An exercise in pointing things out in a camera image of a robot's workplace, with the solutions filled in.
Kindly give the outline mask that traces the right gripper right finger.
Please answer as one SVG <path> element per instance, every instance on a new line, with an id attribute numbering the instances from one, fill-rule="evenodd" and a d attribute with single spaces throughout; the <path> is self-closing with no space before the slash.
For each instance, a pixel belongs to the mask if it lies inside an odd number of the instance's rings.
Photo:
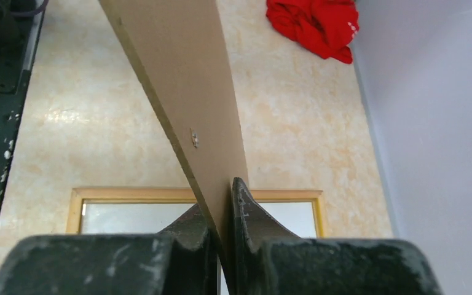
<path id="1" fill-rule="evenodd" d="M 441 294 L 418 247 L 388 238 L 302 238 L 232 185 L 232 294 Z"/>

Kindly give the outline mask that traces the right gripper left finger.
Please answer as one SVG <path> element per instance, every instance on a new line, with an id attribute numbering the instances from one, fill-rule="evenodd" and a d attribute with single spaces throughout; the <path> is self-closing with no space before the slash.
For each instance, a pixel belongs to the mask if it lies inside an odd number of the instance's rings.
<path id="1" fill-rule="evenodd" d="M 197 205 L 154 234 L 34 235 L 0 267 L 0 294 L 217 294 L 218 257 Z"/>

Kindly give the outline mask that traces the building photo print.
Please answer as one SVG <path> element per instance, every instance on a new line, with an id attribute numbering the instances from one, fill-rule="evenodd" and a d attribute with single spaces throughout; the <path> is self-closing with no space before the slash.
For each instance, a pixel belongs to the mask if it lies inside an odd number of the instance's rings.
<path id="1" fill-rule="evenodd" d="M 81 234 L 154 234 L 170 225 L 185 211 L 197 204 L 180 205 L 169 204 L 88 204 L 82 215 Z M 274 213 L 267 211 L 273 218 Z M 226 271 L 226 287 L 230 289 L 231 276 L 235 269 L 234 259 L 234 227 L 233 204 L 229 204 L 229 218 L 222 222 L 223 230 L 218 232 L 213 228 L 210 217 L 202 213 L 207 229 L 213 239 L 218 257 L 218 292 L 219 292 L 219 262 L 229 263 Z M 281 205 L 281 215 L 285 221 L 281 222 L 292 233 L 302 238 L 317 237 L 310 203 L 284 203 Z"/>

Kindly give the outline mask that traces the yellow wooden picture frame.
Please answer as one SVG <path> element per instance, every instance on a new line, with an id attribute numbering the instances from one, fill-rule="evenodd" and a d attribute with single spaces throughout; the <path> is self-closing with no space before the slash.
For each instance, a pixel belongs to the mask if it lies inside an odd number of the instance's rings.
<path id="1" fill-rule="evenodd" d="M 258 202 L 298 203 L 312 205 L 315 233 L 324 237 L 329 230 L 323 191 L 315 190 L 262 190 L 251 191 Z M 78 234 L 82 229 L 82 212 L 85 203 L 195 203 L 190 189 L 150 187 L 82 187 L 74 188 L 69 201 L 66 232 Z"/>

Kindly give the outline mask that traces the brown cardboard backing board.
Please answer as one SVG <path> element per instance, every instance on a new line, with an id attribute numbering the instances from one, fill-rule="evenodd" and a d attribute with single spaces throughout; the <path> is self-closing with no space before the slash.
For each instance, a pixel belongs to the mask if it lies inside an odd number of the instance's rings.
<path id="1" fill-rule="evenodd" d="M 101 1 L 214 234 L 237 293 L 232 185 L 248 167 L 216 1 Z"/>

